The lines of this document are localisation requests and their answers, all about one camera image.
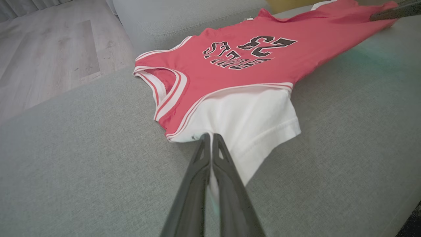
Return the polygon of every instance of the white trim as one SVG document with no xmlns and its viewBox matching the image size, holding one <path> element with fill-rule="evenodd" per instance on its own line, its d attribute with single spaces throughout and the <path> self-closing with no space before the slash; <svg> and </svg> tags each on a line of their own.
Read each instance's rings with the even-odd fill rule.
<svg viewBox="0 0 421 237">
<path fill-rule="evenodd" d="M 157 89 L 158 92 L 158 103 L 157 105 L 162 102 L 162 100 L 165 98 L 165 96 L 167 96 L 167 91 L 165 89 L 165 85 L 164 83 L 161 82 L 160 79 L 158 79 L 158 77 L 156 77 L 155 75 L 151 74 L 151 73 L 147 73 L 146 71 L 141 72 L 140 74 L 142 74 L 144 77 L 146 77 L 149 81 L 151 81 L 151 83 L 153 83 Z"/>
<path fill-rule="evenodd" d="M 202 96 L 200 99 L 198 99 L 191 107 L 190 109 L 187 111 L 187 113 L 184 115 L 182 121 L 179 124 L 178 129 L 174 132 L 174 133 L 169 133 L 166 135 L 167 139 L 169 141 L 171 141 L 174 137 L 176 137 L 178 134 L 180 134 L 180 132 L 182 132 L 188 125 L 190 117 L 192 116 L 192 114 L 194 113 L 194 111 L 196 111 L 197 107 L 199 106 L 199 104 L 204 101 L 207 97 L 213 95 L 214 93 L 219 93 L 221 91 L 225 91 L 225 90 L 229 90 L 229 89 L 237 89 L 237 88 L 245 88 L 245 87 L 253 87 L 253 86 L 266 86 L 266 87 L 274 87 L 274 88 L 279 88 L 279 89 L 286 89 L 288 91 L 289 94 L 291 94 L 292 88 L 293 88 L 293 84 L 291 82 L 282 82 L 282 83 L 260 83 L 260 84 L 252 84 L 252 85 L 244 85 L 244 86 L 233 86 L 233 87 L 228 87 L 228 88 L 224 88 L 224 89 L 220 89 L 214 92 L 211 92 L 207 95 Z"/>
<path fill-rule="evenodd" d="M 156 83 L 155 84 L 154 81 L 150 81 L 150 83 L 153 83 L 153 86 L 151 86 L 148 83 L 148 80 L 150 78 L 152 78 L 152 77 L 145 77 L 145 73 L 147 73 L 147 72 L 142 72 L 142 71 L 144 71 L 146 69 L 158 69 L 158 68 L 163 68 L 163 69 L 166 69 L 168 71 L 171 71 L 176 76 L 176 80 L 174 82 L 173 87 L 169 91 L 169 93 L 163 99 L 158 99 L 157 100 L 156 99 L 156 93 L 155 93 L 154 88 L 156 88 L 157 89 L 157 93 L 159 93 L 158 92 L 158 87 L 161 87 L 161 84 L 159 84 L 159 83 Z M 166 113 L 168 113 L 168 111 L 170 111 L 170 109 L 172 109 L 172 107 L 174 107 L 174 105 L 179 100 L 181 94 L 184 91 L 184 88 L 187 85 L 187 77 L 186 77 L 185 74 L 183 74 L 183 73 L 181 73 L 181 72 L 179 72 L 177 70 L 172 70 L 172 69 L 166 68 L 166 67 L 137 66 L 137 67 L 135 67 L 135 70 L 133 72 L 133 75 L 137 76 L 139 74 L 142 74 L 143 77 L 141 77 L 141 78 L 146 83 L 148 83 L 148 85 L 151 86 L 151 88 L 152 88 L 152 91 L 153 91 L 153 94 L 154 94 L 154 97 L 155 97 L 155 103 L 157 104 L 157 107 L 156 107 L 156 110 L 155 110 L 155 115 L 154 115 L 154 120 L 155 121 L 159 121 Z"/>
<path fill-rule="evenodd" d="M 140 77 L 140 78 L 142 78 L 145 82 L 146 82 L 146 84 L 148 84 L 148 86 L 152 89 L 152 94 L 153 94 L 153 98 L 154 98 L 154 101 L 155 101 L 155 106 L 158 106 L 158 102 L 159 102 L 159 98 L 157 97 L 157 93 L 155 93 L 155 90 L 157 90 L 157 88 L 155 87 L 155 85 L 152 83 L 152 82 L 150 82 L 143 74 L 141 74 L 141 73 L 135 73 L 134 74 L 134 76 L 138 76 L 138 77 Z"/>
<path fill-rule="evenodd" d="M 139 59 L 142 59 L 144 57 L 150 56 L 152 54 L 174 51 L 174 50 L 180 48 L 181 46 L 183 46 L 190 38 L 192 38 L 192 36 L 187 36 L 181 43 L 179 43 L 177 46 L 175 46 L 174 48 L 169 49 L 169 50 L 153 50 L 153 51 L 145 52 L 145 53 L 139 55 L 136 58 L 136 61 L 139 60 Z"/>
<path fill-rule="evenodd" d="M 322 6 L 322 5 L 325 5 L 325 4 L 329 4 L 329 3 L 333 3 L 333 2 L 336 2 L 337 0 L 330 0 L 330 1 L 324 1 L 324 2 L 319 2 L 319 3 L 316 3 L 316 4 L 314 4 L 313 5 L 313 7 L 311 8 L 311 10 L 310 11 L 314 11 L 314 10 L 316 10 L 317 8 L 319 8 L 320 6 Z"/>
</svg>

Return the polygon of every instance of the jersey number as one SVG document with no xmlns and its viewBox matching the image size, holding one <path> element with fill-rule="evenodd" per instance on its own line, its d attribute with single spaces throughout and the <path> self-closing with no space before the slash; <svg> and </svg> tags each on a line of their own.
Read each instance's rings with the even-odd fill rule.
<svg viewBox="0 0 421 237">
<path fill-rule="evenodd" d="M 272 45 L 271 46 L 258 47 L 263 42 L 270 43 Z M 273 36 L 257 36 L 257 37 L 252 38 L 250 40 L 250 42 L 248 42 L 247 44 L 237 46 L 237 48 L 243 49 L 243 50 L 253 49 L 253 51 L 251 52 L 252 55 L 254 55 L 256 57 L 265 57 L 265 56 L 268 56 L 269 54 L 272 53 L 272 52 L 267 51 L 267 49 L 269 49 L 269 48 L 283 48 L 283 47 L 287 47 L 287 46 L 289 46 L 289 45 L 291 45 L 295 42 L 296 42 L 296 40 L 289 40 L 289 39 L 284 39 L 284 38 L 279 38 L 277 40 L 274 40 Z"/>
</svg>

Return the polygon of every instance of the red jersey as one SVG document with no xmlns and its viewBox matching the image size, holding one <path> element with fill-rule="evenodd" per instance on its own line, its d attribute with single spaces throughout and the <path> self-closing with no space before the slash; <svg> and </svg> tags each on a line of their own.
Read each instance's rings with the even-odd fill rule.
<svg viewBox="0 0 421 237">
<path fill-rule="evenodd" d="M 140 55 L 133 74 L 152 88 L 154 119 L 171 140 L 207 96 L 257 84 L 291 91 L 315 68 L 391 26 L 395 19 L 369 18 L 396 6 L 338 0 L 289 19 L 277 19 L 262 9 L 254 20 L 208 28 L 171 50 Z"/>
</svg>

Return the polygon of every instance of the armhole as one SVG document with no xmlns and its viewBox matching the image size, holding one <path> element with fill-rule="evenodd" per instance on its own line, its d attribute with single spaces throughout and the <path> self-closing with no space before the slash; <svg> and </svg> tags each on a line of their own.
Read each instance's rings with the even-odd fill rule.
<svg viewBox="0 0 421 237">
<path fill-rule="evenodd" d="M 160 60 L 164 55 L 159 55 L 160 53 L 167 53 L 181 48 L 187 43 L 193 36 L 188 36 L 181 41 L 177 46 L 169 50 L 154 50 L 143 53 L 136 58 L 135 69 L 133 76 L 138 76 L 142 78 L 148 86 L 152 89 L 156 110 L 154 115 L 154 120 L 159 121 L 165 114 L 167 114 L 179 100 L 184 88 L 187 85 L 187 77 L 184 73 L 165 67 L 163 60 Z M 148 69 L 165 69 L 172 72 L 175 75 L 174 85 L 171 87 L 171 90 L 166 92 L 165 85 L 162 80 L 160 80 L 156 75 L 153 75 L 145 70 Z"/>
<path fill-rule="evenodd" d="M 147 69 L 166 69 L 175 75 L 175 82 L 171 90 L 166 94 L 165 86 L 155 75 L 146 72 Z M 146 67 L 137 66 L 133 72 L 134 76 L 142 78 L 152 89 L 152 94 L 156 104 L 154 120 L 159 121 L 167 114 L 178 102 L 184 89 L 187 87 L 187 76 L 177 70 L 167 67 Z"/>
</svg>

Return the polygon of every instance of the sofa cushion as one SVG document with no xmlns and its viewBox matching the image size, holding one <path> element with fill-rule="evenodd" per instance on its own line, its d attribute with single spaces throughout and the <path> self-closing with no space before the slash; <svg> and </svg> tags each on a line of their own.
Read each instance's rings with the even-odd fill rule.
<svg viewBox="0 0 421 237">
<path fill-rule="evenodd" d="M 169 49 L 205 28 L 218 29 L 255 17 L 265 0 L 114 0 L 137 54 Z"/>
</svg>

